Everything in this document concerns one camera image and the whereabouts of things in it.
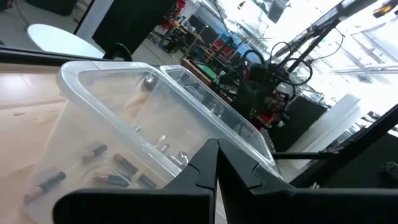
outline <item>transparent plastic container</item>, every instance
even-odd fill
[[[160,70],[174,79],[215,116],[222,120],[225,125],[260,152],[268,160],[269,164],[274,165],[274,160],[262,134],[227,104],[225,100],[200,81],[191,71],[181,65],[165,65],[161,66]]]
[[[270,159],[145,63],[69,62],[57,84],[68,102],[22,203],[37,223],[52,223],[55,202],[77,189],[161,189],[209,138],[231,141],[275,174]],[[226,223],[219,192],[216,211]]]

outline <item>floor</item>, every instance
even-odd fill
[[[60,16],[58,14],[31,6],[23,0],[16,0],[22,15],[30,24],[48,24],[73,33],[78,23],[72,16]],[[25,31],[26,23],[22,19],[16,7],[0,12],[0,43],[6,46],[23,49],[40,50],[29,39]],[[99,48],[94,41],[91,44]],[[135,62],[145,62],[151,65],[173,65],[178,64],[182,54],[173,57],[156,46],[151,40],[146,39],[133,53]]]

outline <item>workstation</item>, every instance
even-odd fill
[[[398,43],[383,39],[394,1],[165,1],[137,30],[147,15],[114,1],[96,30],[76,30],[103,55],[0,47],[4,76],[30,86],[28,100],[0,101],[7,222],[319,222],[309,211],[338,222],[331,205],[373,222],[395,207]],[[316,13],[288,34],[301,7]],[[360,29],[364,18],[373,25]],[[142,45],[175,60],[133,60]],[[294,215],[262,215],[286,208]]]

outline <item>white wall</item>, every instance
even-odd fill
[[[197,12],[200,7],[199,1],[193,2],[192,0],[188,0],[185,8],[181,12],[180,16],[185,16],[185,21],[189,20],[189,18]]]

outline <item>small metal part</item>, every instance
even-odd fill
[[[101,174],[98,172],[95,172],[93,174],[93,178],[95,181],[101,183],[101,184],[108,184],[108,185],[113,185],[113,186],[118,186],[118,187],[128,187],[129,182],[124,180],[122,177],[117,176],[117,175],[111,175],[111,174]]]
[[[147,90],[152,91],[155,88],[159,78],[149,72],[146,72],[144,77],[145,79],[143,81],[143,85]]]
[[[153,183],[153,181],[150,180],[145,174],[142,174],[139,178],[138,181],[143,183],[148,189],[156,189],[156,184]]]
[[[121,176],[123,176],[124,178],[126,178],[126,180],[131,181],[132,176],[123,174],[122,172],[120,172],[120,171],[118,171],[118,170],[117,170],[117,172],[118,172],[119,175],[121,175]]]
[[[108,146],[105,144],[102,144],[95,149],[91,150],[90,152],[87,152],[82,156],[83,162],[88,162],[104,153],[108,149]]]
[[[169,149],[169,147],[170,147],[170,145],[169,145],[169,144],[166,144],[166,145],[164,145],[159,151],[160,151],[161,153],[164,153],[166,150]]]
[[[67,178],[67,175],[64,172],[59,172],[55,176],[47,179],[45,182],[37,186],[34,190],[24,195],[25,203],[31,203],[33,200],[43,196],[43,194],[53,189],[57,184],[65,180],[65,178]]]
[[[188,155],[186,152],[179,152],[178,156],[181,158],[182,163],[184,164],[184,166],[187,166],[189,163],[189,159],[188,159]]]
[[[135,167],[133,164],[131,164],[127,159],[125,159],[122,155],[119,153],[116,153],[113,156],[113,159],[120,164],[127,172],[129,172],[129,175],[133,176],[136,174],[138,171],[137,167]]]
[[[184,164],[174,156],[169,156],[169,159],[178,167],[183,168]]]
[[[166,135],[164,134],[164,135],[162,135],[162,136],[159,138],[159,140],[158,140],[157,142],[159,143],[159,142],[163,141],[165,138],[166,138]]]

